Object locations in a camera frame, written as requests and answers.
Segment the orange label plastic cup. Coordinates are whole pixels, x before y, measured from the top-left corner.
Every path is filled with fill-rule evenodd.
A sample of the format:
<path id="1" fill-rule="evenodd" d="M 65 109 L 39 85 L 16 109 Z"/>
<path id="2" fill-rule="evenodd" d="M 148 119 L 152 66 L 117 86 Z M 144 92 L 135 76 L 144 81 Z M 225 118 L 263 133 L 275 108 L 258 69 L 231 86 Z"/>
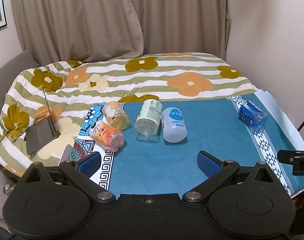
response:
<path id="1" fill-rule="evenodd" d="M 104 149 L 117 152 L 124 145 L 123 133 L 109 126 L 102 120 L 95 122 L 89 131 L 89 136 L 98 142 Z"/>

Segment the white blue label cup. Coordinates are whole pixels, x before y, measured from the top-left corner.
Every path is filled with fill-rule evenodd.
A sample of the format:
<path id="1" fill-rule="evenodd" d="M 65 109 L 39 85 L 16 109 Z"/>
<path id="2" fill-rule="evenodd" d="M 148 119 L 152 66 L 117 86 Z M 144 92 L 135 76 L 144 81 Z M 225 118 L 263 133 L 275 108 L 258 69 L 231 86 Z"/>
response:
<path id="1" fill-rule="evenodd" d="M 181 142 L 187 136 L 185 121 L 178 108 L 166 108 L 162 112 L 161 125 L 163 138 L 169 143 Z"/>

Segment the yellow label plastic cup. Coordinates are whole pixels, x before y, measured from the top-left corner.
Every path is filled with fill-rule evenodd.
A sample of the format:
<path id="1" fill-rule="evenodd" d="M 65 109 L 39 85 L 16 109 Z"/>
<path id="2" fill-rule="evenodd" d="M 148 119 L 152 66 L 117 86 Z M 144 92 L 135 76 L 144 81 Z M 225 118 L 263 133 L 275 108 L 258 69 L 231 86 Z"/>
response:
<path id="1" fill-rule="evenodd" d="M 128 115 L 117 101 L 109 101 L 102 108 L 102 113 L 111 127 L 124 131 L 130 125 Z"/>

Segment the dark blue plastic cup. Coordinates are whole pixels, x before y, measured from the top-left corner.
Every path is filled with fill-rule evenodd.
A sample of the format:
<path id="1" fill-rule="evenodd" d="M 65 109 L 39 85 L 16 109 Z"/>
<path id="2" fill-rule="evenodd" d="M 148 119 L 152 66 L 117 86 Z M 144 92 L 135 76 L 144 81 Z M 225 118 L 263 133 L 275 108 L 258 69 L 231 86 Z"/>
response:
<path id="1" fill-rule="evenodd" d="M 246 100 L 238 111 L 238 118 L 252 131 L 257 132 L 264 128 L 268 115 L 252 101 Z"/>

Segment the green label clear cup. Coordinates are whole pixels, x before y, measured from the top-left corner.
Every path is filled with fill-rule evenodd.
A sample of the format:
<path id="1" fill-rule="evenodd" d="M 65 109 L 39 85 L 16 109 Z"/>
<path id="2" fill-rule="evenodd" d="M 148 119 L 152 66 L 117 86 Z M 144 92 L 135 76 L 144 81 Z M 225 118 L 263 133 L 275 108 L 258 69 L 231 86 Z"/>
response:
<path id="1" fill-rule="evenodd" d="M 155 99 L 148 99 L 143 102 L 135 122 L 138 141 L 157 141 L 162 110 L 162 104 Z"/>

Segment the grey open laptop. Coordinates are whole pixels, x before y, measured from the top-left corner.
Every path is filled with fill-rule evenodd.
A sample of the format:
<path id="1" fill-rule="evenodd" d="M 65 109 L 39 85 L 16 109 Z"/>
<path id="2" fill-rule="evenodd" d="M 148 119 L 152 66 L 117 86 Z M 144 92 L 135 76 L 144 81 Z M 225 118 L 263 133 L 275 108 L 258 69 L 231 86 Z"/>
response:
<path id="1" fill-rule="evenodd" d="M 55 128 L 54 120 L 50 113 L 49 104 L 46 98 L 44 89 L 44 99 L 48 110 L 48 115 L 41 118 L 38 122 L 27 128 L 25 135 L 25 142 L 27 144 L 27 155 L 39 150 L 46 144 L 50 143 L 58 137 Z"/>

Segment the teal blue cloth mat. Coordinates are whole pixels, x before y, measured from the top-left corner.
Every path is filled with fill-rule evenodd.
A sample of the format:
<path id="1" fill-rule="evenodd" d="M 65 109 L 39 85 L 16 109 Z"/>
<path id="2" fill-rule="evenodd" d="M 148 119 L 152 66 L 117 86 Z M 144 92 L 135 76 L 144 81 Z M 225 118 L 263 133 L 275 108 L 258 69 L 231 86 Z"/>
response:
<path id="1" fill-rule="evenodd" d="M 124 131 L 125 144 L 112 165 L 109 189 L 113 194 L 184 194 L 206 180 L 197 165 L 200 151 L 242 166 L 264 161 L 288 194 L 304 188 L 304 176 L 294 176 L 290 165 L 277 161 L 279 150 L 294 146 L 271 115 L 263 130 L 253 134 L 239 120 L 237 98 L 164 101 L 162 105 L 181 111 L 187 137 L 171 144 L 159 133 L 154 141 L 145 142 L 137 139 L 134 126 Z"/>

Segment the floral striped duvet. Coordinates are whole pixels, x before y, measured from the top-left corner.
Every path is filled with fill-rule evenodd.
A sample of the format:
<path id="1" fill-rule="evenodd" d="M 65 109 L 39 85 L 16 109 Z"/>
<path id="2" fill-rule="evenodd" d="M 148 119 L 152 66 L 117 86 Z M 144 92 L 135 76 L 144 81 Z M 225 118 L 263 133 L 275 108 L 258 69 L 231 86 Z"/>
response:
<path id="1" fill-rule="evenodd" d="M 211 100 L 255 91 L 239 70 L 207 53 L 38 66 L 25 51 L 0 68 L 0 171 L 21 177 L 35 161 L 58 165 L 95 104 Z M 54 119 L 58 137 L 28 154 L 26 129 L 48 115 Z"/>

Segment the beige curtain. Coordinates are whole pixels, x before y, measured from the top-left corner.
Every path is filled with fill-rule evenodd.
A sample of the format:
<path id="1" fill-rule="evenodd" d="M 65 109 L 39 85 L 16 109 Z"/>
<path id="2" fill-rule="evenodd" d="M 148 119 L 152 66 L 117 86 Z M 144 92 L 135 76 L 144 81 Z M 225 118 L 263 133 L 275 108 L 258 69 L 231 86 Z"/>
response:
<path id="1" fill-rule="evenodd" d="M 227 0 L 11 0 L 21 46 L 44 66 L 158 53 L 225 58 Z"/>

